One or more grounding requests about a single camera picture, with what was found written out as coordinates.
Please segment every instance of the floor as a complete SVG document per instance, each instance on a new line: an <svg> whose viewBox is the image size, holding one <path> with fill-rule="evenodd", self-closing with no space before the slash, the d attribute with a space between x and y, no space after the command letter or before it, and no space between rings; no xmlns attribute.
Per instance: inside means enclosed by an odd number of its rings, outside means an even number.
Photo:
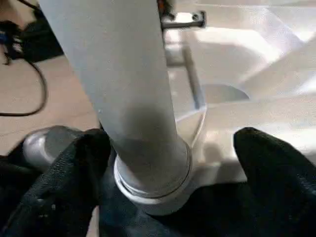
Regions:
<svg viewBox="0 0 316 237"><path fill-rule="evenodd" d="M33 69L24 61L2 65L0 52L0 112L26 112L40 102L40 85ZM23 137L40 128L66 125L87 130L98 119L68 60L57 57L37 64L48 84L48 103L37 115L0 117L0 155L7 154Z"/></svg>

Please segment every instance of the drain pipe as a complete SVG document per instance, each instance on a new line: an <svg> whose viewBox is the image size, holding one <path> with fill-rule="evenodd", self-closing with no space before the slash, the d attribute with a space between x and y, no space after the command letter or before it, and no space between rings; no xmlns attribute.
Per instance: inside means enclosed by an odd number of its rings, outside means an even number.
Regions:
<svg viewBox="0 0 316 237"><path fill-rule="evenodd" d="M157 2L39 3L118 154L118 187L150 214L180 208L190 150L176 132Z"/></svg>

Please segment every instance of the electrical cord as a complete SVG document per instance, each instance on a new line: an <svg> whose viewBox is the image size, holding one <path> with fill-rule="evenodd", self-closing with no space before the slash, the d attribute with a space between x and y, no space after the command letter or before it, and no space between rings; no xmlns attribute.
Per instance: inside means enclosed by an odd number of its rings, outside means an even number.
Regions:
<svg viewBox="0 0 316 237"><path fill-rule="evenodd" d="M30 115L35 115L39 113L41 110L43 110L47 104L47 98L48 98L48 90L47 90L47 82L46 79L41 72L41 70L36 66L34 63L31 61L27 60L24 58L24 60L35 70L35 72L39 76L39 82L42 88L42 99L40 102L40 105L33 111L31 112L26 112L26 113L0 113L0 117L26 117Z"/></svg>
<svg viewBox="0 0 316 237"><path fill-rule="evenodd" d="M25 1L25 0L18 0L20 3L34 9L35 11L41 11L37 6L33 5L33 4L30 4L28 1Z"/></svg>

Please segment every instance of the white pipe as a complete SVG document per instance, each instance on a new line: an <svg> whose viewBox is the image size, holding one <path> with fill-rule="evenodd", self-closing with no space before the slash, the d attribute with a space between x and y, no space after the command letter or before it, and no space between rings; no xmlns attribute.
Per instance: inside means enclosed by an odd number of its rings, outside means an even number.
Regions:
<svg viewBox="0 0 316 237"><path fill-rule="evenodd" d="M124 186L147 198L176 190L189 152L176 132L156 0L39 2L119 155Z"/></svg>

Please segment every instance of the black cloth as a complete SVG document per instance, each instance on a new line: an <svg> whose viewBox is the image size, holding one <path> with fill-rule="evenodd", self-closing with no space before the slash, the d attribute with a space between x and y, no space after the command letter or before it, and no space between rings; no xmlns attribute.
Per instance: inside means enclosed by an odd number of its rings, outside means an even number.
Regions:
<svg viewBox="0 0 316 237"><path fill-rule="evenodd" d="M248 182L199 188L176 213L154 217L116 187L114 155L101 178L110 144L106 134L95 132L72 143L36 180L3 236L83 237L97 204L103 237L315 235L316 169L288 143L254 128L240 130L234 147Z"/></svg>
<svg viewBox="0 0 316 237"><path fill-rule="evenodd" d="M234 135L248 183L196 190L176 213L153 217L115 186L102 185L104 237L310 237L315 236L316 169L290 144L254 128Z"/></svg>

